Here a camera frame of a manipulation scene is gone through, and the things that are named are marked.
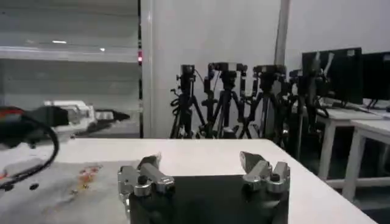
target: computer monitor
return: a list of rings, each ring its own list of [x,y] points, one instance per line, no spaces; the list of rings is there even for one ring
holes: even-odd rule
[[[329,54],[334,57],[328,69],[327,77],[330,81],[331,97],[342,102],[363,103],[363,61],[361,48],[335,49],[328,51],[314,51],[302,53],[303,75],[308,75],[317,52],[320,52],[321,68],[328,65]]]
[[[390,52],[363,54],[363,97],[390,100]]]

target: white table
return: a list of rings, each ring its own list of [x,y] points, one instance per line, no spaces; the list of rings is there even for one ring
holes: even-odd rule
[[[285,161],[291,167],[290,224],[375,223],[273,142],[265,139],[75,139],[62,145],[57,161],[126,161],[161,152],[160,169],[170,175],[239,175],[244,174],[239,161],[241,150],[261,154],[272,165],[277,161]],[[50,147],[33,151],[20,147],[5,151],[0,154],[0,166],[14,163],[15,160],[25,160],[31,154],[47,156],[50,152]]]
[[[390,144],[390,121],[352,121],[355,126],[348,157],[343,196],[353,201],[356,186],[390,186],[390,177],[358,178],[366,138]]]
[[[324,181],[328,178],[333,141],[337,127],[353,127],[351,120],[381,120],[381,116],[347,109],[327,109],[329,118],[318,116],[317,120],[325,124],[324,141],[322,143],[321,160],[318,177]]]

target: white wall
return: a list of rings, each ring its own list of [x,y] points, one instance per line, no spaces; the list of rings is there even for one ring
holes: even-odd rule
[[[275,0],[154,1],[153,136],[169,136],[173,122],[169,103],[174,98],[169,90],[177,86],[181,64],[195,64],[202,76],[209,62],[245,63],[250,71],[255,65],[273,64],[279,10],[280,1]],[[205,99],[199,79],[196,96]],[[232,114],[232,125],[236,119]]]
[[[301,68],[302,52],[362,47],[390,51],[390,1],[291,0],[286,42],[289,71]]]
[[[139,123],[141,68],[130,63],[1,60],[5,104],[26,110],[45,100],[83,100]]]

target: table surface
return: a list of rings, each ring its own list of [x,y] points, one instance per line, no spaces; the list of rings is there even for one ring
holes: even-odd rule
[[[370,110],[371,113],[382,116],[384,119],[390,119],[390,113],[386,110]]]
[[[382,116],[361,111],[348,110],[343,108],[327,109],[329,118],[334,120],[380,120]]]
[[[74,139],[61,145],[56,161],[130,161],[161,152],[160,170],[168,175],[239,175],[244,174],[239,161],[241,150],[260,154],[272,165],[277,161],[289,164],[289,223],[375,223],[273,142],[265,139]],[[16,161],[50,154],[50,146],[36,150],[21,146],[0,152],[0,168]]]
[[[357,128],[369,130],[390,137],[390,121],[352,121],[352,124]]]

